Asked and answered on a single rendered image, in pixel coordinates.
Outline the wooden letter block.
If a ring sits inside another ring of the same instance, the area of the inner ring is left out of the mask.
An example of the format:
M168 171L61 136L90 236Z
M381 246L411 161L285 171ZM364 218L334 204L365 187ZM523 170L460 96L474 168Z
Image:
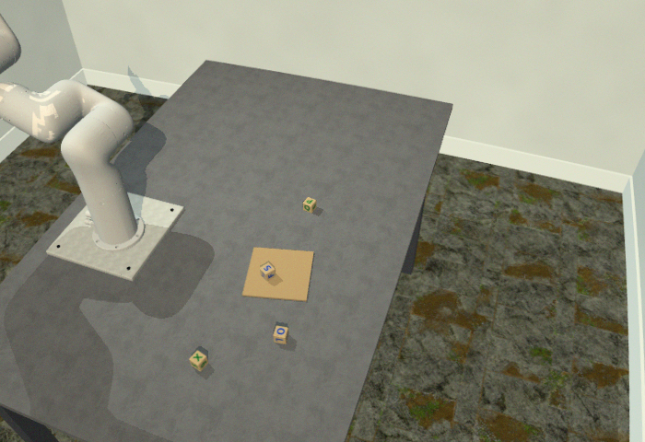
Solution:
M276 269L270 263L267 263L260 267L260 273L266 281L269 281L276 276Z
M288 328L287 327L282 327L282 326L276 326L275 332L274 332L274 342L275 343L287 343L287 338L289 336L288 333Z
M198 350L189 358L189 360L191 365L199 371L208 364L206 355L202 354Z
M308 197L303 202L303 210L312 213L317 207L317 201Z

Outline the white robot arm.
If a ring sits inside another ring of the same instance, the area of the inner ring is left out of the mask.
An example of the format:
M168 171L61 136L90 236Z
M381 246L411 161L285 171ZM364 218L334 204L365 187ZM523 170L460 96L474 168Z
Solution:
M20 55L19 41L0 14L0 74ZM71 79L42 93L0 82L0 119L48 144L69 131L61 153L87 204L86 217L92 220L86 218L84 223L92 225L95 245L118 252L140 241L144 222L134 214L121 171L110 163L111 155L134 129L126 108Z

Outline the tan flat mat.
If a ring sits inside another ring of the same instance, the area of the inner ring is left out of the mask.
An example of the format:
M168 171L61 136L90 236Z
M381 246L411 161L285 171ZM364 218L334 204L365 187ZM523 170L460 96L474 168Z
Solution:
M242 296L307 301L313 253L254 247ZM269 281L260 274L267 263L276 269Z

